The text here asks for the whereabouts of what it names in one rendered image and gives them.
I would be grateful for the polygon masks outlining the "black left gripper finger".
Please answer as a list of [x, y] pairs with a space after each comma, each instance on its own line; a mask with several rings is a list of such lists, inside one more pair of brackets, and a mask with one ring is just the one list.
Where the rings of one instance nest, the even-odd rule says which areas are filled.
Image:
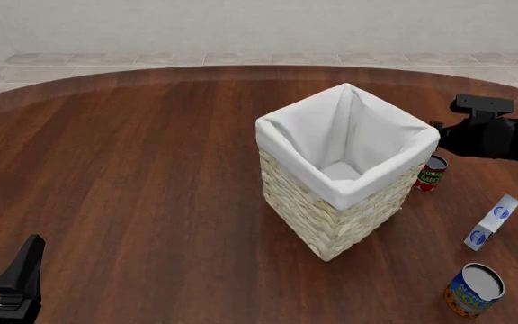
[[45, 240], [30, 235], [11, 264], [0, 274], [0, 302], [41, 301], [40, 270]]

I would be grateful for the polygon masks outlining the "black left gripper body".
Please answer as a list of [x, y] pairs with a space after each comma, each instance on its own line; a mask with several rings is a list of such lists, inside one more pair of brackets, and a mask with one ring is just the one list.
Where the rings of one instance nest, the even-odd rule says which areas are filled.
[[41, 293], [0, 293], [0, 324], [34, 324]]

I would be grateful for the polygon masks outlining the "woven basket with white liner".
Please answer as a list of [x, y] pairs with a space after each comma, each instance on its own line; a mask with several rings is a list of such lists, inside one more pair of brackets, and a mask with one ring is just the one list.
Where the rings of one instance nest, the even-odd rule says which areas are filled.
[[329, 261], [400, 210], [439, 132], [350, 84], [258, 118], [263, 196]]

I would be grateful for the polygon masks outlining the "red tomato sauce can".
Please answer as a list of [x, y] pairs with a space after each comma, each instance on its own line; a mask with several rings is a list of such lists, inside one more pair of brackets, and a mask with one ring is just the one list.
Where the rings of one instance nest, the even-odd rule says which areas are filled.
[[431, 192], [440, 183], [444, 172], [448, 167], [447, 161], [437, 155], [431, 155], [419, 172], [414, 183], [414, 188], [424, 192]]

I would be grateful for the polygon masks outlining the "blue and yellow soup can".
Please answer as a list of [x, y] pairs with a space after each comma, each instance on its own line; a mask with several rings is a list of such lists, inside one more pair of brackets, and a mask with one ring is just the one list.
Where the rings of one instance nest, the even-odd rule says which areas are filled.
[[444, 299], [461, 317], [475, 319], [504, 295], [505, 283], [493, 269], [469, 263], [447, 285]]

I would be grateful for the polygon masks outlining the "white box with blue logos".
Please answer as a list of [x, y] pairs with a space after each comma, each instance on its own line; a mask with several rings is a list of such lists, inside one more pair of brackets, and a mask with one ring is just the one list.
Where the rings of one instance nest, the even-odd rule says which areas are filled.
[[464, 244], [474, 251], [480, 250], [486, 242], [496, 234], [498, 229], [513, 215], [518, 207], [518, 200], [509, 194], [505, 194], [499, 202], [485, 215], [485, 217], [472, 229], [464, 240]]

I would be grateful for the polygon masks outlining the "small flat plate on stalk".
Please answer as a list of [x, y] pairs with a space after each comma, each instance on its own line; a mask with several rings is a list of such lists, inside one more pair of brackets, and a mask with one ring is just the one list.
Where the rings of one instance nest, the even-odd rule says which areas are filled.
[[468, 115], [469, 118], [497, 118], [514, 112], [512, 99], [501, 99], [472, 94], [457, 94], [450, 104], [453, 113]]

